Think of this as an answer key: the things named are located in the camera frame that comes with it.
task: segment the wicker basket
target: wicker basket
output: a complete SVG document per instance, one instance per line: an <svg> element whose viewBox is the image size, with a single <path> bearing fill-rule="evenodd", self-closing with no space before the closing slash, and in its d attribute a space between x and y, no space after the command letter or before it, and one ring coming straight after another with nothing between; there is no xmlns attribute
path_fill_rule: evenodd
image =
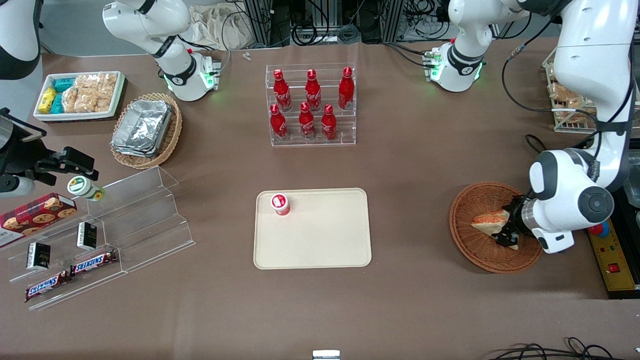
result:
<svg viewBox="0 0 640 360"><path fill-rule="evenodd" d="M111 148L113 156L116 158L116 160L118 160L119 163L130 166L132 168L144 170L146 168L152 168L156 165L164 163L169 158L169 156L171 156L171 153L175 149L176 144L178 144L178 137L180 137L180 131L182 130L182 115L180 114L180 109L178 108L178 105L175 103L175 101L165 94L153 93L142 95L136 100L162 100L167 104L170 104L173 108L170 123L166 129L166 133L164 134L164 139L162 145L160 146L158 155L154 156L153 158L144 158L142 156L120 154L119 152L115 151L113 147ZM130 102L129 105L127 105L127 107L121 112L120 117L118 117L118 122L116 123L116 127L113 130L114 134L116 131L118 131L118 126L120 126L124 114L127 112L132 103L133 101Z"/></svg>
<svg viewBox="0 0 640 360"><path fill-rule="evenodd" d="M497 274L521 272L542 253L540 243L529 236L520 235L519 249L513 250L471 226L474 217L500 210L515 195L522 194L508 185L492 181L472 184L456 196L449 212L449 228L460 251L477 266Z"/></svg>

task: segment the yellow snack box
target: yellow snack box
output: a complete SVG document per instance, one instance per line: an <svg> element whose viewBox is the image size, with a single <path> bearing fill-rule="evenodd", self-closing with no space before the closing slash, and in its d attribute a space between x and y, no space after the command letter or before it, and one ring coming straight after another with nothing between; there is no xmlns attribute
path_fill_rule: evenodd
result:
<svg viewBox="0 0 640 360"><path fill-rule="evenodd" d="M48 114L51 111L51 105L55 98L56 91L50 86L42 95L42 100L40 100L40 104L38 104L38 111L43 114Z"/></svg>

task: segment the red and white cup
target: red and white cup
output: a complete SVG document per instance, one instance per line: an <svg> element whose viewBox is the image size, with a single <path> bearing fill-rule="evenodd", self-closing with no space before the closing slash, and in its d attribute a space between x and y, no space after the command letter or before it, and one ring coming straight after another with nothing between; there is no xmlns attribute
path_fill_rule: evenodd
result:
<svg viewBox="0 0 640 360"><path fill-rule="evenodd" d="M283 193L277 193L271 197L271 207L278 215L286 215L291 211L289 199Z"/></svg>

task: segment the brown table surface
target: brown table surface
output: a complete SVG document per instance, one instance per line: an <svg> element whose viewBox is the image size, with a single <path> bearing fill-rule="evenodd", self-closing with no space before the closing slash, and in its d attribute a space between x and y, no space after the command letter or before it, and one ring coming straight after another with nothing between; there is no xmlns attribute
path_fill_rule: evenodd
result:
<svg viewBox="0 0 640 360"><path fill-rule="evenodd" d="M555 43L537 40L510 64L508 83L523 103L549 106L539 69ZM466 185L494 180L528 189L535 153L524 134L551 149L581 139L554 133L548 113L522 110L506 97L500 70L519 44L492 44L481 78L461 94L426 83L418 66L382 45L289 46L250 51L251 61L234 53L219 91L179 102L184 127L163 165L180 181L175 198L197 244L43 311L27 310L24 288L3 282L0 356L309 359L312 350L336 348L344 359L482 359L515 343L564 348L563 337L577 336L637 358L640 304L605 300L583 232L565 254L544 254L515 275L479 269L449 234L449 206ZM271 148L265 65L344 61L357 64L358 144ZM44 69L122 71L130 81L125 103L168 91L151 56L45 55ZM46 126L45 142L90 154L98 183L108 184L136 173L111 155L113 125ZM53 190L65 193L68 179L59 176ZM369 266L253 265L258 193L345 187L368 194ZM3 199L0 210L51 190L38 185L28 198Z"/></svg>

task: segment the red bottle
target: red bottle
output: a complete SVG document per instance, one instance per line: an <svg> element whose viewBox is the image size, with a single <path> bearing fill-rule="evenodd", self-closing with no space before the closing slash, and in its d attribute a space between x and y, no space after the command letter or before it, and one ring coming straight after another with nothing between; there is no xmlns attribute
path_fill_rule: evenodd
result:
<svg viewBox="0 0 640 360"><path fill-rule="evenodd" d="M320 96L320 84L316 79L316 71L310 69L307 71L307 85L305 86L305 92L307 93L307 102L311 112L320 110L321 96Z"/></svg>
<svg viewBox="0 0 640 360"><path fill-rule="evenodd" d="M271 112L271 128L275 135L276 141L286 141L289 139L289 131L287 130L287 123L284 119L284 115L280 113L278 105L273 104L269 109Z"/></svg>
<svg viewBox="0 0 640 360"><path fill-rule="evenodd" d="M273 78L276 79L273 84L273 92L276 93L276 101L282 111L291 110L291 91L289 91L289 84L282 75L282 70L276 69L273 71Z"/></svg>
<svg viewBox="0 0 640 360"><path fill-rule="evenodd" d="M352 75L351 67L347 66L342 70L342 80L338 86L338 107L343 110L353 110L353 93L356 85L353 83Z"/></svg>
<svg viewBox="0 0 640 360"><path fill-rule="evenodd" d="M309 103L303 101L300 104L300 131L305 140L313 140L316 138L316 130L314 129L314 114L309 111Z"/></svg>
<svg viewBox="0 0 640 360"><path fill-rule="evenodd" d="M322 135L325 141L335 140L336 137L336 119L333 114L333 106L327 104L324 106L324 115L322 116Z"/></svg>

